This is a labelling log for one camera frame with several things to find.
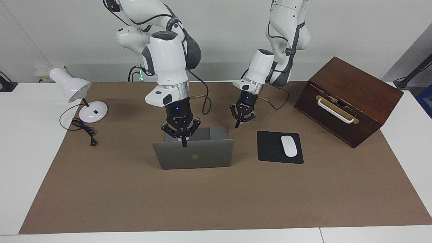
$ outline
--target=black mouse pad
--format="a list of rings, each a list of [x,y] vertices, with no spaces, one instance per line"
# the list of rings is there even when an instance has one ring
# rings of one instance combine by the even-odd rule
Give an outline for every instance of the black mouse pad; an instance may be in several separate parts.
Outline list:
[[[281,137],[289,135],[294,139],[297,148],[295,157],[288,157],[283,150]],[[298,133],[258,131],[258,159],[261,161],[303,164],[302,146]]]

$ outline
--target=box handle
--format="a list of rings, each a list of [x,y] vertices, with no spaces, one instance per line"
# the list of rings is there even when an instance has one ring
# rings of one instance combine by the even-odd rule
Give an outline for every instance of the box handle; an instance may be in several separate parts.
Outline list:
[[[320,107],[322,107],[324,110],[330,112],[331,114],[333,114],[334,116],[336,116],[337,118],[342,120],[343,122],[345,122],[347,124],[352,124],[352,123],[358,124],[359,123],[358,119],[356,119],[352,115],[348,114],[346,111],[342,110],[341,108],[337,107],[336,105],[332,104],[328,100],[324,99],[323,97],[316,96],[315,98],[318,100],[318,105]]]

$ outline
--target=wall socket box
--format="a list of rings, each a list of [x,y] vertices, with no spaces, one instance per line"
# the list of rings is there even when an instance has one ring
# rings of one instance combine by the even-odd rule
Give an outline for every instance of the wall socket box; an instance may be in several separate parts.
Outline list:
[[[52,66],[52,67],[35,67],[35,69],[36,69],[36,73],[35,73],[36,81],[38,83],[52,83],[52,82],[54,82],[54,80],[52,80],[50,78],[50,71],[53,68],[61,68],[61,69],[65,70],[70,75],[69,71],[66,69],[66,67],[64,65],[56,65],[56,66]]]

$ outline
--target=lamp shade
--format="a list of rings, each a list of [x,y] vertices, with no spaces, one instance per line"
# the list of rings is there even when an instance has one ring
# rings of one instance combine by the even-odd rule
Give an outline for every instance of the lamp shade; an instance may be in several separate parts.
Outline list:
[[[54,82],[61,85],[64,97],[66,97],[69,103],[77,99],[84,99],[92,85],[87,80],[71,77],[61,68],[53,68],[50,71],[50,77]]]

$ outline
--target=white lamp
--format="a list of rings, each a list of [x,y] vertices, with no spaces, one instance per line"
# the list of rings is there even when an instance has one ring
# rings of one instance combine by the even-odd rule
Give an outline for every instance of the white lamp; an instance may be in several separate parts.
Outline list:
[[[93,123],[102,120],[108,113],[108,106],[101,101],[87,103],[85,97],[87,91],[92,85],[91,82],[73,78],[61,68],[53,68],[50,71],[50,77],[56,83],[60,84],[63,89],[64,97],[69,103],[77,99],[82,99],[85,106],[79,112],[79,118],[85,123]]]

